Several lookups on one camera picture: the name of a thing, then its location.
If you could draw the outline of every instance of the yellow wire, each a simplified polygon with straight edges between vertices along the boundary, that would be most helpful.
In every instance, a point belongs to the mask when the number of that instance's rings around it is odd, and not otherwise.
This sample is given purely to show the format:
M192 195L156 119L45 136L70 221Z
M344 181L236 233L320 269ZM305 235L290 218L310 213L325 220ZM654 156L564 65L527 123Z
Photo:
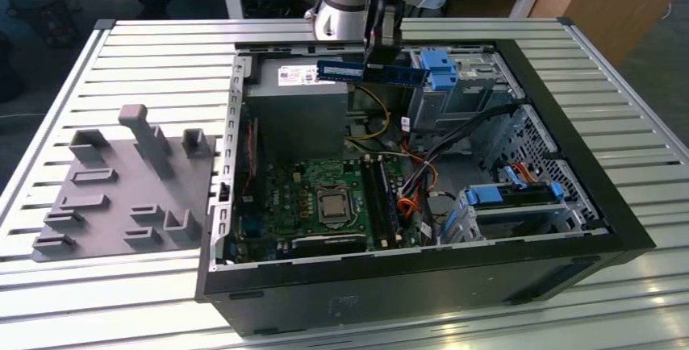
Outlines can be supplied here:
M385 125L377 132L375 132L372 134L344 136L344 139L349 139L349 140L373 139L377 136L383 135L387 131L387 128L389 127L389 111L387 110L387 107L383 104L383 102L380 101L380 99L377 98L377 96L375 96L369 90L367 90L363 86L357 86L357 85L356 85L356 89L361 90L369 96L369 98L372 98L375 100L375 102L377 103L377 105L380 106L383 111L385 112Z

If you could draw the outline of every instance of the label sticker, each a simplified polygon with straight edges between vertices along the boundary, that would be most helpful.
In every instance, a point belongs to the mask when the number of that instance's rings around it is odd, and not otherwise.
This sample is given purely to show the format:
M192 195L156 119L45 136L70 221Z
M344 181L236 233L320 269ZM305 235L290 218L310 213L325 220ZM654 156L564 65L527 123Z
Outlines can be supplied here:
M420 223L420 233L423 233L425 237L431 237L431 227L427 223Z
M401 117L401 131L409 132L411 131L411 120L408 120L407 116Z
M316 76L317 67L314 65L280 66L277 69L277 86L335 84L333 81L318 81Z
M349 68L335 68L331 66L325 66L323 68L323 72L327 74L341 74L344 76L360 76L364 74L364 71L360 69L349 69Z

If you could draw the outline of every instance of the red wire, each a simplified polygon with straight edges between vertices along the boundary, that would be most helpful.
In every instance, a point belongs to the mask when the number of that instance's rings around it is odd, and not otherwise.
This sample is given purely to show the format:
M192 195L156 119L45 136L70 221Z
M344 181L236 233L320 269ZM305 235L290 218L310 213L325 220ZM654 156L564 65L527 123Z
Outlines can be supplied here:
M250 183L250 179L253 178L252 124L250 124L250 121L248 121L246 145L248 145L248 178L246 178L246 183L244 184L244 188L241 189L240 198L244 197L244 194L246 193L246 190L248 190L248 184Z

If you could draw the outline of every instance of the green motherboard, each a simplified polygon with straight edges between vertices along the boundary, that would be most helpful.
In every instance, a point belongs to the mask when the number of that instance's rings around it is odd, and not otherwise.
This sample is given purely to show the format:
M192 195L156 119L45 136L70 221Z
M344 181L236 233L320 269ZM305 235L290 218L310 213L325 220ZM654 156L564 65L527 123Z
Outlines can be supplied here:
M249 261L274 259L274 244L309 235L357 233L365 235L368 250L375 250L364 180L359 159L313 160L269 165L264 181L264 212L244 218ZM403 183L401 163L385 159L391 187ZM415 246L403 237L401 246Z

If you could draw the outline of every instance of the floor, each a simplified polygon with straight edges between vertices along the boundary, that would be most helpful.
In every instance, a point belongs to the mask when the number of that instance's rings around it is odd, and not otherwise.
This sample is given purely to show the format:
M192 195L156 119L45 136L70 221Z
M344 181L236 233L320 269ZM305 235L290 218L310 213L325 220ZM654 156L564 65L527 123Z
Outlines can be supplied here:
M86 35L100 18L134 19L141 11L136 0L79 0L69 4L79 33ZM221 0L172 0L172 19L225 18ZM6 1L0 0L0 10ZM62 81L78 56L79 45L71 49L47 49L25 23L0 13L0 31L9 36L14 50L13 66L27 82L27 90L10 102L0 104L0 191L23 154L41 122L41 116L2 119L3 115L46 112ZM689 0L675 0L671 14L638 44L619 67L638 94L667 123L684 144L689 144Z

